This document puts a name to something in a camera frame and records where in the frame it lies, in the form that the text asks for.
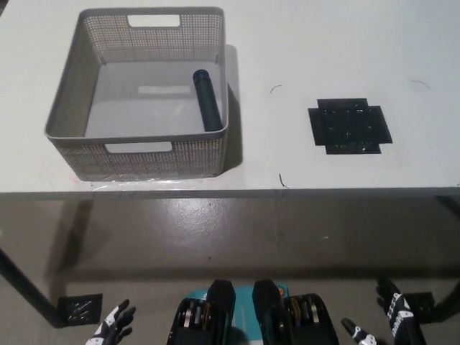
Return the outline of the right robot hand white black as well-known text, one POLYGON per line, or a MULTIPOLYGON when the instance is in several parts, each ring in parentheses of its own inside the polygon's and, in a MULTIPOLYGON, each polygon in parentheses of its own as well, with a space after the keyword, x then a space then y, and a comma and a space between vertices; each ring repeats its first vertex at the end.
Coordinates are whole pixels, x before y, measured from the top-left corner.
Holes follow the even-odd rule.
MULTIPOLYGON (((381 277, 377 280, 376 291, 377 303, 389 322, 393 343, 426 344, 420 324, 405 295, 396 284, 388 278, 381 277)), ((356 344, 382 344, 376 336, 365 331, 350 318, 342 318, 341 324, 356 344)))

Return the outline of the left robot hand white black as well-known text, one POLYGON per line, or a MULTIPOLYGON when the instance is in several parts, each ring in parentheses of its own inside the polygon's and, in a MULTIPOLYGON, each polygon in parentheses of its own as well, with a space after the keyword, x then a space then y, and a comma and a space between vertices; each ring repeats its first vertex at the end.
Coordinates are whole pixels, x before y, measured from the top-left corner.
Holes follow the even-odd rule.
POLYGON ((115 307, 99 324, 95 333, 85 345, 117 345, 123 338, 130 335, 133 328, 136 308, 130 307, 130 300, 126 299, 115 307))

